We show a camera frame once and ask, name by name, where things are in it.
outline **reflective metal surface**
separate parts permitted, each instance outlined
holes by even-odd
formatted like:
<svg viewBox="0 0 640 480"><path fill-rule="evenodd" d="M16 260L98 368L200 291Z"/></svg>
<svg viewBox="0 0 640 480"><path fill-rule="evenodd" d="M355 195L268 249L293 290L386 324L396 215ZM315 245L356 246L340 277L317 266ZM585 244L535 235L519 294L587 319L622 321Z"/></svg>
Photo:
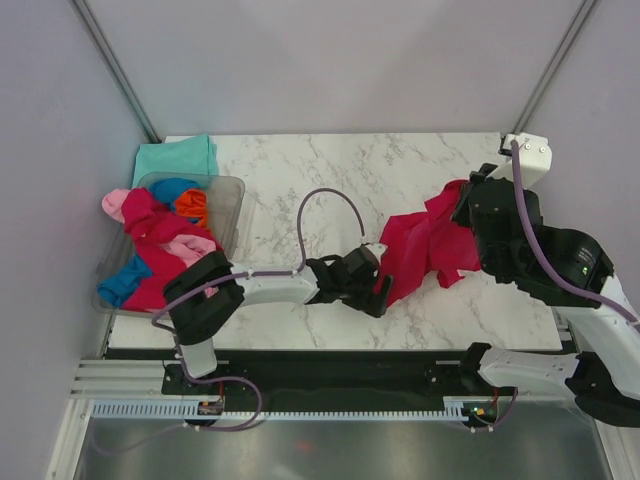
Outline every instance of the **reflective metal surface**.
<svg viewBox="0 0 640 480"><path fill-rule="evenodd" d="M169 424L92 421L103 448ZM86 447L81 466L83 480L611 478L590 419L520 401L490 434L433 422L267 421L239 433L179 429L113 458Z"/></svg>

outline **blue cloth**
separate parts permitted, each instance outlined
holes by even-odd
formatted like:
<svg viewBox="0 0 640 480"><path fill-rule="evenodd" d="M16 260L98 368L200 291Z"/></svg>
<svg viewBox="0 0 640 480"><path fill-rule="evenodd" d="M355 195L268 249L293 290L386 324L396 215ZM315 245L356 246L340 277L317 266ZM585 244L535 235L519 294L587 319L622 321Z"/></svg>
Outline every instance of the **blue cloth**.
<svg viewBox="0 0 640 480"><path fill-rule="evenodd" d="M118 273L98 285L98 294L120 308L140 286L140 280L151 275L151 269L136 253Z"/></svg>
<svg viewBox="0 0 640 480"><path fill-rule="evenodd" d="M190 188L200 188L200 185L198 185L198 182L184 178L165 178L153 183L148 190L153 195L153 198L160 203L164 203L172 212L175 212L176 200Z"/></svg>
<svg viewBox="0 0 640 480"><path fill-rule="evenodd" d="M133 186L153 172L218 175L216 145L209 135L198 135L180 142L140 145L133 171Z"/></svg>

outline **white marble surface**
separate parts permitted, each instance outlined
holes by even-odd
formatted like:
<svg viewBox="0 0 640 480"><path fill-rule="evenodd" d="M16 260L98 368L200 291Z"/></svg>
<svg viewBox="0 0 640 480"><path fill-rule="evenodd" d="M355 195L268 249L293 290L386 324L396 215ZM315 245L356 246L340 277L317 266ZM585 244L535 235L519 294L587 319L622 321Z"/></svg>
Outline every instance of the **white marble surface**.
<svg viewBox="0 0 640 480"><path fill-rule="evenodd" d="M390 215L424 209L445 183L502 160L497 133L218 136L221 175L246 184L240 244L233 260L297 265L298 205L327 186L358 206L375 241ZM303 215L308 255L345 254L359 244L351 209L321 194ZM147 318L119 317L111 346L164 348L171 339ZM429 274L422 287L380 319L332 305L270 304L240 309L215 337L218 348L465 349L473 341L506 348L559 349L551 311L513 285L470 274L450 289Z"/></svg>

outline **orange cloth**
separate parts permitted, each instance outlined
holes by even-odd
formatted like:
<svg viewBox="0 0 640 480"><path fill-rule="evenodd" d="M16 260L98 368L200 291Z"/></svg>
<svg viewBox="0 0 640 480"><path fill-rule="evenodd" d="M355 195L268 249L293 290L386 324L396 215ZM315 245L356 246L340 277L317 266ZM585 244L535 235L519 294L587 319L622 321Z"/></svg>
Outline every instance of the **orange cloth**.
<svg viewBox="0 0 640 480"><path fill-rule="evenodd" d="M176 213L181 217L195 218L196 225L205 230L207 228L207 196L202 190L190 188L185 190L176 201Z"/></svg>

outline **pile of cloths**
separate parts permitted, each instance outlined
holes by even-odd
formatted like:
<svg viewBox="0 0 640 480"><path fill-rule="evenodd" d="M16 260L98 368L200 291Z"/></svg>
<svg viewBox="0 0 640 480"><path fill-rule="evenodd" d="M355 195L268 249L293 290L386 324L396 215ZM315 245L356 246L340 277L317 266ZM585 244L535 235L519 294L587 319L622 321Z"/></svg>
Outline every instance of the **pile of cloths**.
<svg viewBox="0 0 640 480"><path fill-rule="evenodd" d="M182 178L159 180L149 189L108 193L102 208L123 224L136 253L116 275L98 285L98 294L125 310L154 312L164 307L164 286L220 248L207 227L206 205L207 196L199 185Z"/></svg>
<svg viewBox="0 0 640 480"><path fill-rule="evenodd" d="M437 272L441 287L449 288L464 278L460 270L480 270L471 229L451 221L465 183L466 180L447 183L439 195L424 202L426 212L394 215L387 221L380 237L387 251L376 287L380 291L385 275L393 277L388 306L420 288L431 271Z"/></svg>

